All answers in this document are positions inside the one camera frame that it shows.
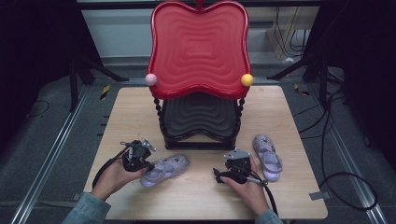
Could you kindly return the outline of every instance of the human hand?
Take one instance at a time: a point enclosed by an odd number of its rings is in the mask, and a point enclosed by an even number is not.
[[[148,168],[136,172],[128,172],[122,166],[122,160],[115,160],[100,175],[91,194],[105,201],[111,194],[117,192],[127,183],[140,178]]]
[[[250,164],[251,170],[257,172],[257,165],[251,157]],[[236,193],[242,198],[245,205],[250,208],[256,216],[269,209],[262,186],[251,181],[241,185],[226,176],[222,176],[221,180],[224,184],[230,186],[236,191]]]

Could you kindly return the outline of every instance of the orange ball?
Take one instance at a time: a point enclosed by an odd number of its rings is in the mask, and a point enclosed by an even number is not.
[[[251,74],[244,74],[241,77],[242,85],[249,87],[253,84],[253,76]]]

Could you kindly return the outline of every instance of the light wooden tabletop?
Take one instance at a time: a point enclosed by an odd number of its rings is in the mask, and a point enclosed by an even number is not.
[[[328,212],[323,200],[312,201],[309,196],[309,193],[319,191],[318,184],[285,95],[278,86],[250,88],[236,139],[236,146],[250,152],[261,167],[252,146],[253,138],[259,133],[270,136],[276,154],[283,161],[280,179],[268,185],[280,218],[325,218]],[[143,138],[157,148],[147,161],[181,153],[189,158],[191,165],[185,173],[166,179],[152,189],[143,188],[139,180],[127,184],[107,199],[111,204],[107,219],[255,218],[232,189],[215,180],[212,168],[226,171],[223,156],[228,151],[165,149],[153,97],[144,87],[120,90],[84,191],[92,190],[93,178],[100,167],[123,149],[120,142]]]

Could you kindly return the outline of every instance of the sleeve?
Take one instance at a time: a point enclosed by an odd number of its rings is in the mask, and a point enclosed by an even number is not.
[[[63,224],[103,223],[110,204],[90,193],[83,193],[75,207],[70,211]]]
[[[254,224],[283,224],[283,222],[273,210],[268,209],[256,217]]]

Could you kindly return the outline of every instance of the sandal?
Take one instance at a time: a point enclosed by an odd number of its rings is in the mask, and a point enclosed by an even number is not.
[[[276,155],[272,140],[263,134],[258,134],[253,140],[253,148],[262,163],[262,172],[268,181],[277,181],[283,170],[282,160]]]
[[[178,154],[151,164],[154,169],[140,177],[140,184],[145,188],[152,188],[167,178],[180,175],[189,168],[190,162],[186,156]]]

